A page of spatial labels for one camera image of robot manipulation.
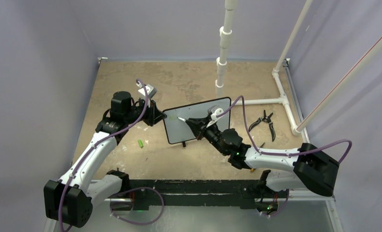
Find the small black-framed whiteboard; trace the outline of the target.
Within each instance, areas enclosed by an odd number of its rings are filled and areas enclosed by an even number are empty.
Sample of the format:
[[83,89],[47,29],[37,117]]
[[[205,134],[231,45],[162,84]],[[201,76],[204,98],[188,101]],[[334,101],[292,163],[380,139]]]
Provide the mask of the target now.
[[222,97],[163,110],[166,115],[163,122],[168,143],[173,145],[196,139],[189,126],[180,118],[205,118],[209,108],[219,106],[226,110],[231,104],[230,97]]

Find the green marker cap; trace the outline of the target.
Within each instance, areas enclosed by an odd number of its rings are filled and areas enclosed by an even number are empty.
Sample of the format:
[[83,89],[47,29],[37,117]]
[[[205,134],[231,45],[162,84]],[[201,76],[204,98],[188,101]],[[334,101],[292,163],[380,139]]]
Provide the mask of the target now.
[[143,147],[144,147],[144,144],[143,144],[142,140],[140,140],[140,139],[138,140],[138,144],[139,144],[139,147],[140,147],[140,148],[143,148]]

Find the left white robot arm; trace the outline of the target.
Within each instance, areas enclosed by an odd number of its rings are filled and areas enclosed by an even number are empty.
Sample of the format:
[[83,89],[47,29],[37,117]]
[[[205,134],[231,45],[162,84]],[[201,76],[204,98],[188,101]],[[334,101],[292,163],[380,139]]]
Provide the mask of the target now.
[[98,183],[92,178],[105,158],[117,147],[121,139],[137,122],[143,121],[153,126],[166,118],[157,109],[152,97],[155,91],[148,87],[138,91],[141,98],[134,101],[126,91],[114,93],[111,107],[103,114],[95,133],[76,163],[57,181],[49,180],[44,187],[44,203],[46,216],[57,220],[62,232],[69,228],[83,227],[89,220],[93,208],[106,198],[116,195],[119,198],[135,196],[135,193],[155,192],[150,187],[132,188],[128,174],[111,170]]

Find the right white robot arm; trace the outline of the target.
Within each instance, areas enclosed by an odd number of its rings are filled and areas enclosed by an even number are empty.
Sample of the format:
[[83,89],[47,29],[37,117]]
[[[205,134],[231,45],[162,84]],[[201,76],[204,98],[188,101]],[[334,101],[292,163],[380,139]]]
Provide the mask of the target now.
[[203,138],[228,157],[237,169],[274,169],[257,184],[265,197],[285,189],[307,188],[311,192],[333,196],[339,162],[309,143],[288,150],[262,149],[243,143],[235,129],[220,131],[208,118],[188,118],[184,122],[197,140]]

